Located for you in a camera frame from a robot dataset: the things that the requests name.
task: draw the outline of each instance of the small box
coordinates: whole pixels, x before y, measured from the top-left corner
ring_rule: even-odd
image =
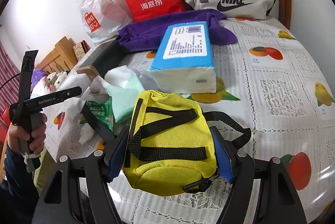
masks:
[[[162,92],[216,92],[207,23],[169,26],[151,65],[151,73]]]

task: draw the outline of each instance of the product label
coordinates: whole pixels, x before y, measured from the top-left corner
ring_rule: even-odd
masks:
[[[93,13],[85,13],[85,21],[87,22],[89,28],[91,29],[91,33],[96,31],[98,28],[101,27],[98,20],[94,17]]]
[[[172,29],[163,59],[205,56],[207,47],[203,25],[185,25]]]

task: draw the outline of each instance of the plastic bag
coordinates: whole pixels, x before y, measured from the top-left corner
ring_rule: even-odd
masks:
[[[113,130],[114,118],[112,111],[112,99],[109,97],[106,102],[97,103],[95,101],[86,102],[92,114],[103,122],[110,130]],[[86,124],[86,119],[80,121],[80,124]]]
[[[161,91],[160,88],[158,87],[158,84],[156,81],[153,79],[151,72],[148,71],[139,71],[137,69],[130,69],[132,70],[139,78],[143,88],[148,91],[148,90],[157,90]]]
[[[132,20],[113,0],[76,0],[86,33],[94,44],[118,35]]]

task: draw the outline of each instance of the purple plush toy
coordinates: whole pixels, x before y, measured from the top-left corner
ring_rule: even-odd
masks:
[[[32,88],[34,88],[36,84],[44,76],[48,76],[48,74],[44,72],[42,69],[34,69],[34,71],[32,72],[32,77],[31,77]]]

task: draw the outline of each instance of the yellow bag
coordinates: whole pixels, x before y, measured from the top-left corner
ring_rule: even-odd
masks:
[[[177,93],[141,92],[123,171],[133,188],[159,196],[205,191],[216,158],[201,107]]]

